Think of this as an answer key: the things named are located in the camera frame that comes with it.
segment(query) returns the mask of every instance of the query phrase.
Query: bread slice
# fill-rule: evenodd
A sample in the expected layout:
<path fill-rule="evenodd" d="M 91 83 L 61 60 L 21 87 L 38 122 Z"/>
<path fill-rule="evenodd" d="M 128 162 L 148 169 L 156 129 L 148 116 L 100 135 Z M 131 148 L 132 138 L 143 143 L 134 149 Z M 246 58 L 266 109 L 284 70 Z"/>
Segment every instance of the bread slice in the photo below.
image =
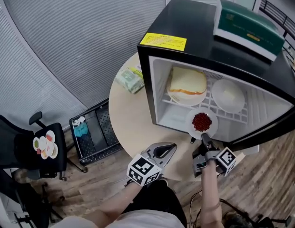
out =
<path fill-rule="evenodd" d="M 192 69 L 173 67 L 170 92 L 201 95 L 207 89 L 206 75 Z"/>

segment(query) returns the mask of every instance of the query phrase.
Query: fridge door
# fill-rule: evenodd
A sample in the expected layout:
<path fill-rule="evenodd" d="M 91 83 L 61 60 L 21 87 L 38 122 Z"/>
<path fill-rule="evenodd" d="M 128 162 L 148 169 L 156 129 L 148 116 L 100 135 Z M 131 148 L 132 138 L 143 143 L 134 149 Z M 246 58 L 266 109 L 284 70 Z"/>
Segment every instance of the fridge door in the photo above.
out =
<path fill-rule="evenodd" d="M 284 135 L 295 129 L 295 107 L 290 109 L 286 114 L 276 119 L 274 122 L 259 129 L 249 136 L 235 140 L 227 144 L 232 151 L 238 151 L 249 148 L 261 143 L 265 143 L 274 138 Z"/>

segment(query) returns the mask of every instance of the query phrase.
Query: round wooden table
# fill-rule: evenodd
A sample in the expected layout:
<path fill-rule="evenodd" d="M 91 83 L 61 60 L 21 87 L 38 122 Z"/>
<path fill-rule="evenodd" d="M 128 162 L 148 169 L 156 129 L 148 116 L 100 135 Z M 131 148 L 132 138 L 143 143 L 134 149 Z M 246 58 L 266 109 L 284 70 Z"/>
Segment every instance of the round wooden table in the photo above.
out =
<path fill-rule="evenodd" d="M 136 53 L 122 68 L 139 64 Z M 152 124 L 145 88 L 131 94 L 114 81 L 109 94 L 109 116 L 118 140 L 131 157 L 153 143 L 173 142 L 177 144 L 177 150 L 164 168 L 164 177 L 177 181 L 201 180 L 200 176 L 194 178 L 192 169 L 192 152 L 200 141 L 191 144 L 189 134 Z"/>

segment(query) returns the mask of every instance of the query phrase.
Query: white wire shelf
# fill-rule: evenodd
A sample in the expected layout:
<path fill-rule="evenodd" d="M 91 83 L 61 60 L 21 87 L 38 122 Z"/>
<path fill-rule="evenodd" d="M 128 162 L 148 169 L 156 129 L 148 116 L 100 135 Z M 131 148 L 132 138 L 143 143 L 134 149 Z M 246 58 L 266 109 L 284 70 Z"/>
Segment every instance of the white wire shelf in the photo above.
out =
<path fill-rule="evenodd" d="M 239 122 L 239 123 L 243 123 L 243 124 L 248 124 L 248 105 L 247 105 L 247 96 L 246 96 L 246 94 L 244 94 L 244 96 L 245 96 L 244 108 L 239 113 L 235 113 L 235 114 L 227 113 L 227 112 L 223 111 L 222 109 L 220 109 L 216 105 L 216 103 L 215 103 L 215 101 L 214 101 L 214 99 L 213 99 L 213 97 L 211 95 L 211 89 L 212 89 L 213 83 L 215 83 L 215 82 L 216 82 L 216 80 L 208 78 L 206 97 L 205 97 L 204 101 L 202 103 L 198 104 L 198 105 L 186 106 L 186 105 L 181 105 L 179 103 L 176 103 L 175 101 L 173 101 L 171 99 L 171 97 L 168 95 L 167 92 L 164 93 L 164 95 L 162 97 L 162 101 L 166 102 L 166 103 L 169 103 L 169 104 L 179 105 L 179 106 L 182 106 L 182 107 L 185 107 L 185 108 L 189 108 L 191 110 L 197 109 L 197 108 L 200 108 L 200 107 L 206 107 L 206 108 L 210 109 L 211 111 L 213 111 L 216 114 L 217 117 L 225 118 L 225 119 L 235 121 L 235 122 Z"/>

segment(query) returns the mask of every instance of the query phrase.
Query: black mini fridge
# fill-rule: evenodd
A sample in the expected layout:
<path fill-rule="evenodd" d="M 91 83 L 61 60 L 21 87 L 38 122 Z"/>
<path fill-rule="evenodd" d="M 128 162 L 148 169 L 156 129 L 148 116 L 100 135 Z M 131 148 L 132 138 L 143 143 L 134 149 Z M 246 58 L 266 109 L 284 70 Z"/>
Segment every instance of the black mini fridge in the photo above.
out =
<path fill-rule="evenodd" d="M 216 7 L 189 0 L 171 0 L 148 29 L 148 35 L 186 39 L 162 45 L 138 44 L 153 124 L 187 132 L 187 114 L 200 107 L 213 111 L 218 129 L 212 139 L 231 150 L 241 150 L 295 129 L 295 75 L 283 52 L 274 62 L 251 50 L 213 36 Z M 182 105 L 167 92 L 172 67 L 202 72 L 206 97 L 198 105 Z M 213 98 L 213 84 L 226 79 L 243 92 L 238 113 L 223 111 Z"/>

